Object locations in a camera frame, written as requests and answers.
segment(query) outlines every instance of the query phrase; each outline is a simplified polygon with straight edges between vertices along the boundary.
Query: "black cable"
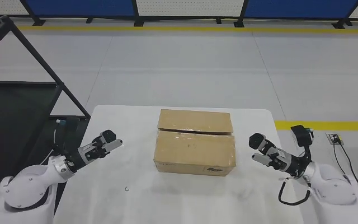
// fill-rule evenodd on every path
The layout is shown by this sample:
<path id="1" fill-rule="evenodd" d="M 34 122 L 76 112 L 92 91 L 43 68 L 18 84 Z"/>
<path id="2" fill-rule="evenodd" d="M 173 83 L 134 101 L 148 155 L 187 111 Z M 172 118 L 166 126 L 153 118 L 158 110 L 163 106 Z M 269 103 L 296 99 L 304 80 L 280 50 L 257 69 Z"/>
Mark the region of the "black cable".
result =
<path id="1" fill-rule="evenodd" d="M 336 155 L 336 148 L 335 148 L 335 144 L 333 143 L 333 151 L 335 152 L 335 158 L 336 158 L 336 161 L 337 161 L 337 164 L 338 166 L 340 167 L 340 169 L 342 170 L 342 173 L 346 174 L 344 172 L 344 170 L 342 169 L 341 165 L 340 165 L 340 162 L 338 162 L 338 159 L 337 159 L 337 155 Z"/>
<path id="2" fill-rule="evenodd" d="M 354 171 L 353 171 L 351 159 L 349 158 L 349 156 L 348 156 L 348 154 L 347 154 L 345 148 L 343 147 L 342 143 L 339 141 L 338 144 L 340 144 L 340 146 L 341 146 L 342 149 L 343 149 L 343 152 L 345 152 L 345 154 L 346 154 L 346 156 L 347 156 L 347 159 L 348 159 L 348 162 L 349 162 L 349 167 L 350 167 L 350 169 L 351 169 L 351 171 L 352 171 L 352 174 L 353 174 L 354 178 L 356 179 L 356 181 L 357 181 L 357 183 L 358 183 L 357 176 L 356 176 L 356 174 L 355 174 Z"/>
<path id="3" fill-rule="evenodd" d="M 281 199 L 281 196 L 282 196 L 282 193 L 284 192 L 284 188 L 285 188 L 285 185 L 286 185 L 286 182 L 284 181 L 282 183 L 282 186 L 281 186 L 281 189 L 280 189 L 280 192 L 279 192 L 279 201 L 282 203 L 282 204 L 286 204 L 287 206 L 298 206 L 299 204 L 302 204 L 304 203 L 305 201 L 308 200 L 310 194 L 311 194 L 311 191 L 308 189 L 307 192 L 306 192 L 306 196 L 304 197 L 304 199 L 302 200 L 299 200 L 298 202 L 294 202 L 294 203 L 289 203 L 289 202 L 284 202 L 282 199 Z"/>

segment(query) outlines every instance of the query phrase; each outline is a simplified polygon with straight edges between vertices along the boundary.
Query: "white table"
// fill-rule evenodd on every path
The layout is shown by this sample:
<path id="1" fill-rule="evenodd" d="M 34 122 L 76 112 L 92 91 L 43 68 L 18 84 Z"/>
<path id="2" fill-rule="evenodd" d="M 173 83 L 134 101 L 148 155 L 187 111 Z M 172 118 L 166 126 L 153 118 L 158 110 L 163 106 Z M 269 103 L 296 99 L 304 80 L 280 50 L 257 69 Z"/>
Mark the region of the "white table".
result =
<path id="1" fill-rule="evenodd" d="M 279 178 L 286 175 L 251 159 L 255 151 L 249 148 L 248 138 L 256 132 L 281 147 L 268 110 L 175 108 L 231 114 L 237 167 L 226 177 L 214 177 L 157 171 L 153 156 L 161 109 L 164 107 L 95 108 L 82 145 L 107 129 L 124 145 L 68 181 L 55 224 L 303 223 L 298 206 L 285 206 L 277 199 Z M 291 182 L 282 198 L 297 201 Z"/>

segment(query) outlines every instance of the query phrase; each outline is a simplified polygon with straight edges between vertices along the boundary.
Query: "yellow floor line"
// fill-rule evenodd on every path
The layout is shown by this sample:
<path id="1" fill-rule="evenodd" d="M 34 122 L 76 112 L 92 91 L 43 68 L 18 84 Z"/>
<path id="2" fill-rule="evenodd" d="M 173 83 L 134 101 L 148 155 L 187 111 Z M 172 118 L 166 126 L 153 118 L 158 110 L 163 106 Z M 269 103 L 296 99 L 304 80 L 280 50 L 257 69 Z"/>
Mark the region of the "yellow floor line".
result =
<path id="1" fill-rule="evenodd" d="M 358 34 L 358 30 L 300 29 L 269 27 L 191 27 L 191 26 L 18 26 L 22 31 L 190 31 L 190 32 L 284 32 L 308 34 Z"/>
<path id="2" fill-rule="evenodd" d="M 295 125 L 303 125 L 306 128 L 313 128 L 314 130 L 347 130 L 358 131 L 358 122 L 318 122 L 318 121 L 286 121 L 276 120 L 277 130 L 291 130 L 290 127 Z"/>

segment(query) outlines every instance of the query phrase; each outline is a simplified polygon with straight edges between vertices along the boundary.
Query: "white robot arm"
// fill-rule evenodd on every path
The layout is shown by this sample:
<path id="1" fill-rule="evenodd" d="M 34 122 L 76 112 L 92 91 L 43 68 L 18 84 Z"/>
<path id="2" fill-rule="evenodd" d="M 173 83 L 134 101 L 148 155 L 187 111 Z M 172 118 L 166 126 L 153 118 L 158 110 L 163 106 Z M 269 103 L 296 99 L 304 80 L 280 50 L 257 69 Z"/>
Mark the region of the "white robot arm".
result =
<path id="1" fill-rule="evenodd" d="M 281 195 L 288 180 L 286 178 L 279 193 L 279 201 L 289 206 L 296 206 L 304 203 L 311 195 L 320 224 L 357 223 L 357 181 L 342 175 L 330 165 L 313 162 L 309 151 L 309 145 L 312 144 L 310 130 L 302 125 L 292 127 L 291 130 L 296 136 L 298 145 L 305 148 L 302 157 L 293 156 L 277 148 L 263 134 L 256 133 L 249 140 L 249 146 L 262 153 L 262 155 L 254 154 L 253 160 L 286 172 L 293 179 L 308 186 L 307 195 L 303 200 L 295 203 L 284 202 Z"/>
<path id="2" fill-rule="evenodd" d="M 0 223 L 52 223 L 57 184 L 121 145 L 122 140 L 106 130 L 84 147 L 51 156 L 46 166 L 29 166 L 14 178 L 4 178 L 0 183 Z"/>

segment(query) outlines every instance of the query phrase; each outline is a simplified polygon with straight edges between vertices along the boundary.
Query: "gray floor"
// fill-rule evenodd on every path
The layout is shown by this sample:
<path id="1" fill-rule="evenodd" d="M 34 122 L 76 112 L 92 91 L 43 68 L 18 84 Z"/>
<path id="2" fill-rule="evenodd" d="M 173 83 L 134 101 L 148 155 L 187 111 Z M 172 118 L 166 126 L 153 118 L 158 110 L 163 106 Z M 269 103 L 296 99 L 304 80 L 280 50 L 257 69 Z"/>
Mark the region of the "gray floor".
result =
<path id="1" fill-rule="evenodd" d="M 358 120 L 358 35 L 214 32 L 24 32 L 92 113 L 98 104 L 269 109 L 276 120 Z M 51 81 L 13 36 L 0 81 Z M 53 114 L 80 115 L 61 95 Z M 358 167 L 356 132 L 340 132 Z M 282 147 L 299 153 L 279 131 Z M 337 166 L 324 132 L 313 159 Z M 349 173 L 340 150 L 338 158 Z M 296 186 L 298 198 L 305 189 Z M 301 207 L 306 223 L 311 204 Z"/>

